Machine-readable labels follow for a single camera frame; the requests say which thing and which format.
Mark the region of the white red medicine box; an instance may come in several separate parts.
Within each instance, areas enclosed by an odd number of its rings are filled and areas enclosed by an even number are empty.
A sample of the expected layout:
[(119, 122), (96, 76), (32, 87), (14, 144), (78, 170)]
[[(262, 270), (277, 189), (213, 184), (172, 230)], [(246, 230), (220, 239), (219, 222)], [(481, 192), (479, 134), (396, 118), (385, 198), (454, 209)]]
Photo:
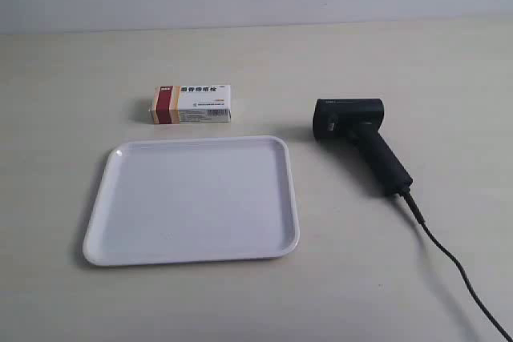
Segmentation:
[(231, 86), (157, 87), (149, 112), (154, 124), (229, 123)]

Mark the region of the black handheld barcode scanner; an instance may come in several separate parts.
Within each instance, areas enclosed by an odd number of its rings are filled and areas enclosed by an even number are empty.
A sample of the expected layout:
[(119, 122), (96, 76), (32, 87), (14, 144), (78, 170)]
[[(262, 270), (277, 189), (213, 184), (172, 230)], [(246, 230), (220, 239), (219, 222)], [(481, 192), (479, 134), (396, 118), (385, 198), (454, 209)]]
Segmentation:
[(313, 112), (317, 141), (346, 141), (356, 147), (385, 195), (407, 195), (413, 179), (379, 133), (381, 99), (318, 99)]

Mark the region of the white plastic tray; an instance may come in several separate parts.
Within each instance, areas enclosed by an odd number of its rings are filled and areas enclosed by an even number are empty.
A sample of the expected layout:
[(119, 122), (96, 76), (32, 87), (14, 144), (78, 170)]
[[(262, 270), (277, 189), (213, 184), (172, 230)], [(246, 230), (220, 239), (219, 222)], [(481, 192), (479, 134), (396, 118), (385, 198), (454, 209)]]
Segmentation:
[(109, 154), (82, 251), (100, 267), (266, 260), (299, 239), (282, 139), (155, 140)]

